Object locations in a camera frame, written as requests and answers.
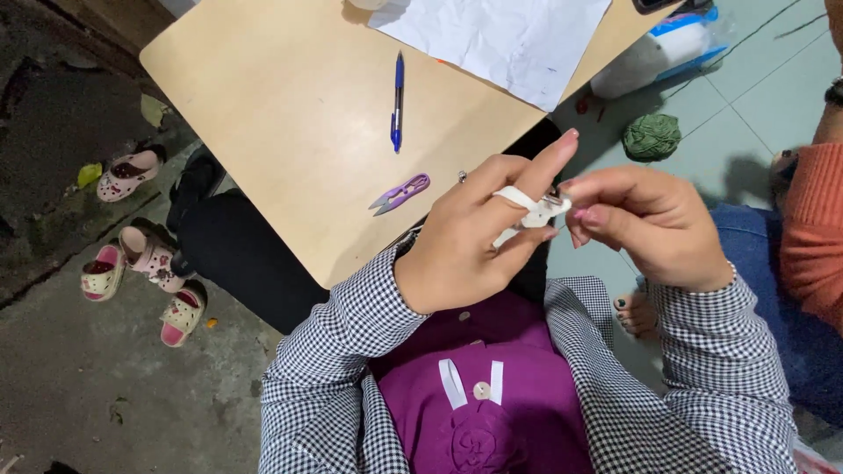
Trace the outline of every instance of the purple shirt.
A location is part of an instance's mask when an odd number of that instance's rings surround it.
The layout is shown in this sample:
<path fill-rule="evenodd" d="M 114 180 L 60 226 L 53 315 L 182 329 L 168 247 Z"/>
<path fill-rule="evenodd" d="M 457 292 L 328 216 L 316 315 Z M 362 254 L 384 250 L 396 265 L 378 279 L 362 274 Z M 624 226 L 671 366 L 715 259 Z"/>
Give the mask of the purple shirt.
<path fill-rule="evenodd" d="M 501 292 L 440 311 L 369 366 L 414 472 L 593 472 L 571 368 L 538 304 Z"/>

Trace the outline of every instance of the green thread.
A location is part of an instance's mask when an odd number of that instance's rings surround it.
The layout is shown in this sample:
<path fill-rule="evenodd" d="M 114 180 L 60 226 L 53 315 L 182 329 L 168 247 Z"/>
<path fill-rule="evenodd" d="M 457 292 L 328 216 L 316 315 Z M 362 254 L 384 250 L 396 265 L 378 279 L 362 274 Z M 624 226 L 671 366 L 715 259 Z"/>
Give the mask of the green thread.
<path fill-rule="evenodd" d="M 679 119 L 664 114 L 636 118 L 624 131 L 626 156 L 639 163 L 661 161 L 676 151 L 682 132 Z"/>

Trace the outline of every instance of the orange object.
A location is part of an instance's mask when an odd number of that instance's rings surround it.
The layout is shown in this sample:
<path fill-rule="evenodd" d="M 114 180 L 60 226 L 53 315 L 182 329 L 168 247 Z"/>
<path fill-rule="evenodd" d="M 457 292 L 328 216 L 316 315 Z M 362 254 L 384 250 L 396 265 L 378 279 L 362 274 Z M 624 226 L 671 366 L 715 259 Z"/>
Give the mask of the orange object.
<path fill-rule="evenodd" d="M 781 279 L 843 335 L 843 143 L 799 150 L 786 208 Z"/>

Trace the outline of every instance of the blue jeans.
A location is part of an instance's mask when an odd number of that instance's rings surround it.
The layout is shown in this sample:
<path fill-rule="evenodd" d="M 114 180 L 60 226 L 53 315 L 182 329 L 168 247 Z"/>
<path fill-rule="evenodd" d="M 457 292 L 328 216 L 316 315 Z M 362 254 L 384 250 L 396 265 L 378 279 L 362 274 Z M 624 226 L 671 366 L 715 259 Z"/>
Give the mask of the blue jeans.
<path fill-rule="evenodd" d="M 758 296 L 755 313 L 776 339 L 791 401 L 843 427 L 843 337 L 779 284 L 781 216 L 721 204 L 711 211 L 726 257 Z"/>

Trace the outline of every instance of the floor tile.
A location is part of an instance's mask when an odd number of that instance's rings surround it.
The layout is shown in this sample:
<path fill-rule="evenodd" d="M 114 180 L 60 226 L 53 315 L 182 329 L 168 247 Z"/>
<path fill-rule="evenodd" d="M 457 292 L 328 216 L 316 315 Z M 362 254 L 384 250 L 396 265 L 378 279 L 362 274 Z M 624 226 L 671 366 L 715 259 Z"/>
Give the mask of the floor tile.
<path fill-rule="evenodd" d="M 562 229 L 553 240 L 548 257 L 548 278 L 595 276 L 603 280 L 611 299 L 636 288 L 636 274 L 622 256 L 599 242 L 574 250 L 571 234 Z M 641 344 L 615 321 L 615 356 L 633 376 L 661 393 L 661 352 L 658 345 Z"/>
<path fill-rule="evenodd" d="M 840 75 L 840 55 L 825 33 L 733 104 L 770 150 L 811 143 L 824 93 Z"/>
<path fill-rule="evenodd" d="M 620 138 L 639 116 L 653 112 L 677 116 L 679 127 L 687 134 L 728 105 L 706 80 L 689 83 L 690 77 L 672 78 L 607 102 L 600 122 L 599 103 L 591 104 L 585 115 L 577 114 L 575 103 L 582 94 L 562 103 L 552 115 L 553 122 L 563 131 L 570 127 L 580 131 L 580 149 L 562 175 L 570 178 L 584 171 L 632 163 Z"/>
<path fill-rule="evenodd" d="M 717 3 L 725 21 L 734 23 L 730 42 L 736 45 L 745 39 L 706 75 L 729 103 L 828 30 L 828 20 L 822 18 L 794 31 L 825 13 L 823 0 L 802 0 L 752 35 L 790 3 L 792 0 L 727 0 Z"/>
<path fill-rule="evenodd" d="M 771 159 L 767 147 L 727 107 L 685 137 L 673 156 L 652 167 L 693 182 L 709 205 L 728 202 L 769 209 Z"/>

